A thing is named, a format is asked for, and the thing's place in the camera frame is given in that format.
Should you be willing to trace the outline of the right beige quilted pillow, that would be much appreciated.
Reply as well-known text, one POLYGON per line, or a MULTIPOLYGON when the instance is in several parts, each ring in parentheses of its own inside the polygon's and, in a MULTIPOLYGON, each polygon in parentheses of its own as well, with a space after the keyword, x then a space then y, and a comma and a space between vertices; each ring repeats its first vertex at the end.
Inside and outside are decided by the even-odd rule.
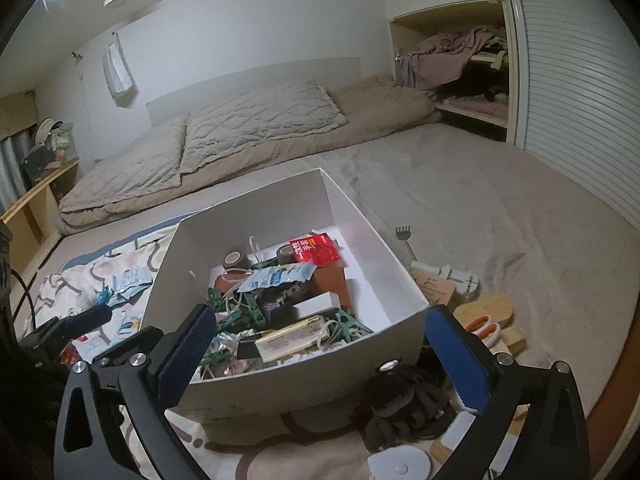
POLYGON ((313 80, 280 81, 211 102, 189 115, 180 171, 267 141, 327 133, 347 124, 326 88, 313 80))

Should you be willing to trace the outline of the black gloves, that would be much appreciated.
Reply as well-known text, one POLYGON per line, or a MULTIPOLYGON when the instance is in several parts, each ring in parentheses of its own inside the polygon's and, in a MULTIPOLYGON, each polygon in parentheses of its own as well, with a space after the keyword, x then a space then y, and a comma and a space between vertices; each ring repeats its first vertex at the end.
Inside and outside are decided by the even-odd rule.
POLYGON ((403 443, 433 440, 457 412, 448 394, 417 374, 379 374, 367 382, 352 423, 370 453, 403 443))

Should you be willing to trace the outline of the beige quilted pillow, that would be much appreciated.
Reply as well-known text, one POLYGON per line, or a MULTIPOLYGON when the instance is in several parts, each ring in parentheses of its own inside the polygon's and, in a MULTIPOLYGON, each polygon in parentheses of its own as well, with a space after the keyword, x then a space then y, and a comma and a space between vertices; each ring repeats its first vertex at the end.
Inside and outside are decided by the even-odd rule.
POLYGON ((85 174, 61 200, 66 214, 178 188, 186 116, 153 127, 85 174))
POLYGON ((180 171, 267 141, 327 133, 347 124, 326 88, 313 80, 280 81, 211 102, 189 115, 180 171))

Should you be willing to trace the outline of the red snack packet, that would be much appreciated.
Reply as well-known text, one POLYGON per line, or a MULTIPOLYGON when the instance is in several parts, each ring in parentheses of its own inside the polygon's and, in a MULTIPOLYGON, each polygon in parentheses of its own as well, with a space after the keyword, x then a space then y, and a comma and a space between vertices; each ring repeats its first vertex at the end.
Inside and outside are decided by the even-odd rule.
POLYGON ((293 256, 298 263, 312 263, 317 268, 335 266, 343 258, 334 243, 326 233, 314 233, 290 241, 293 256))

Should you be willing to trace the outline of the white louvered closet door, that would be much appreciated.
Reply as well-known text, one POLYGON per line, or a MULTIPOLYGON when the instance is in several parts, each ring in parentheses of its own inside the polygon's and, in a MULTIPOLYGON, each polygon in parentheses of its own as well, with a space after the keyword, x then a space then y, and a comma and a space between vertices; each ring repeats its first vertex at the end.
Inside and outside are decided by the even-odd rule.
POLYGON ((639 224, 639 46, 610 0, 510 0, 516 144, 639 224))

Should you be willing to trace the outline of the metal back scratcher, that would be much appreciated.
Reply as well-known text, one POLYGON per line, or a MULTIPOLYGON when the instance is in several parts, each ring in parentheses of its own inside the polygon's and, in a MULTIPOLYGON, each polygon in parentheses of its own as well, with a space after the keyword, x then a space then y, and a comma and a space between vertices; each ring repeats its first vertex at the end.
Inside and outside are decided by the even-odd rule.
POLYGON ((416 261, 416 253, 413 251, 410 245, 410 238, 412 235, 412 231, 410 226, 398 226, 395 229, 395 234, 398 240, 404 243, 405 248, 411 258, 412 261, 416 261))

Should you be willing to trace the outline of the wooden low shelf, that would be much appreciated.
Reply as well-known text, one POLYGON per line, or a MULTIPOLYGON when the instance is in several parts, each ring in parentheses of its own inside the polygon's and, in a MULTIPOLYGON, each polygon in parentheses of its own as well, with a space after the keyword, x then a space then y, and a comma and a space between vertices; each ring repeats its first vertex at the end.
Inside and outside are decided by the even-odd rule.
POLYGON ((54 219, 60 201, 75 185, 78 170, 75 157, 46 174, 2 216, 13 234, 11 266, 25 281, 32 279, 63 238, 54 219))

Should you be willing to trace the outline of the brown tape roll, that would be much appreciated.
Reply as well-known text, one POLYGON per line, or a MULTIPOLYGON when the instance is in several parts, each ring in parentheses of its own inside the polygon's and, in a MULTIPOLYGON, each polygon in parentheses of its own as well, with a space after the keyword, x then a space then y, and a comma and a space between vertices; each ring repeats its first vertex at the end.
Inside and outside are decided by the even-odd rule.
POLYGON ((284 244, 278 248, 277 259, 280 264, 297 263, 296 252, 291 243, 284 244))
POLYGON ((222 266, 226 270, 247 270, 251 265, 252 264, 250 263, 250 259, 247 257, 247 254, 242 252, 242 250, 232 250, 232 252, 228 252, 228 254, 224 256, 224 260, 222 260, 222 266))

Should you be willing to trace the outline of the clear plastic bag with items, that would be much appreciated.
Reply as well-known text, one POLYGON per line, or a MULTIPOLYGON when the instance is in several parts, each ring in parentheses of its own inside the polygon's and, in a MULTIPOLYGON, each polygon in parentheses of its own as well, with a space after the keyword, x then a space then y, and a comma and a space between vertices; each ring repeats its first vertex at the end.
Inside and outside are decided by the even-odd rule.
POLYGON ((198 368, 201 380, 230 377, 247 372, 255 363, 254 359, 240 359, 238 351, 240 341, 253 336, 251 330, 239 334, 219 333, 205 351, 198 368))

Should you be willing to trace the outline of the left beige quilted pillow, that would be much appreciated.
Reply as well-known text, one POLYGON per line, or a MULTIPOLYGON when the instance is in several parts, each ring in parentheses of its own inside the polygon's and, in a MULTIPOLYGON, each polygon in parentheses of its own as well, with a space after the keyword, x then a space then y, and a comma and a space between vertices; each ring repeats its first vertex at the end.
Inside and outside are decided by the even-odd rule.
POLYGON ((186 116, 153 127, 85 174, 61 200, 66 214, 178 188, 186 116))

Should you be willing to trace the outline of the white cardboard shoe box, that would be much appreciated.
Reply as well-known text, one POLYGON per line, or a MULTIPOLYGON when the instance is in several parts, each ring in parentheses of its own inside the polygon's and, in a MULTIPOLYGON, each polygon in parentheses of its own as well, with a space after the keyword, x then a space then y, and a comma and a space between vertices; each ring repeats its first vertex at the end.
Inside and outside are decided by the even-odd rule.
MULTIPOLYGON (((320 169, 268 184, 208 209, 212 208, 219 209, 221 217, 225 219, 238 216, 248 220, 308 220, 327 212, 341 214, 347 211, 356 211, 363 216, 342 189, 320 169)), ((250 268, 226 270, 221 265, 206 289, 204 301, 200 303, 214 310, 214 337, 219 333, 239 334, 244 330, 256 330, 259 339, 315 315, 324 317, 328 334, 318 344, 269 363, 262 362, 255 346, 256 341, 241 344, 238 357, 255 360, 254 365, 245 373, 341 349, 346 344, 371 335, 370 328, 356 318, 350 307, 349 280, 345 273, 346 261, 342 255, 341 263, 317 268, 309 281, 240 294, 238 288, 250 274, 268 266, 282 266, 277 259, 279 247, 270 256, 254 237, 248 240, 248 246, 250 248, 247 250, 235 250, 242 250, 247 254, 252 264, 250 268)))

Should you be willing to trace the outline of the large white blue pouch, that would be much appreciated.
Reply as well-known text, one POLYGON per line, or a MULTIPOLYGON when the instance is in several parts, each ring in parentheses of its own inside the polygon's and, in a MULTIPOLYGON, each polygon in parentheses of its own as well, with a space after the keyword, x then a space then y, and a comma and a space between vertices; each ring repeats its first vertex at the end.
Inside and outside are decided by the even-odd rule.
POLYGON ((143 314, 139 311, 131 310, 122 318, 119 325, 117 336, 120 339, 126 339, 136 334, 140 330, 143 314))

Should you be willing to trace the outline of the brown tape roll right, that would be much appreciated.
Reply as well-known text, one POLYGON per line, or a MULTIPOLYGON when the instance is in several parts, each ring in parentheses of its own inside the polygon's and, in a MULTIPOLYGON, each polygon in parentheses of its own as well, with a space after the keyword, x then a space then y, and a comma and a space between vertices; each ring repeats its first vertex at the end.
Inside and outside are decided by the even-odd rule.
POLYGON ((280 264, 297 263, 296 252, 291 243, 284 244, 278 248, 277 259, 280 264))

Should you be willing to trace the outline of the wall air conditioner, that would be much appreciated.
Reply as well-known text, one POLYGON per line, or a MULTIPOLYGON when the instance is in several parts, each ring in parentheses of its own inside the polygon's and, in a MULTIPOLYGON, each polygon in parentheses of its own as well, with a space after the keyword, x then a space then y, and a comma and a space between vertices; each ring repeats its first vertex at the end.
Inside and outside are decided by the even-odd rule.
POLYGON ((138 94, 138 88, 122 52, 119 34, 111 32, 111 36, 111 42, 102 56, 105 82, 115 104, 118 107, 130 107, 138 94))

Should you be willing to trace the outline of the gold yellow box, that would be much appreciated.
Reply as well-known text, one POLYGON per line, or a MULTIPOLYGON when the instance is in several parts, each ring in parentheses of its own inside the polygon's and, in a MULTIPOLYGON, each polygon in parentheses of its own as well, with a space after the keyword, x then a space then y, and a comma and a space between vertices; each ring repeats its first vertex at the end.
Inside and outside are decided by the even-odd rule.
POLYGON ((274 362, 318 344, 328 334, 321 315, 305 318, 256 340, 262 362, 274 362))

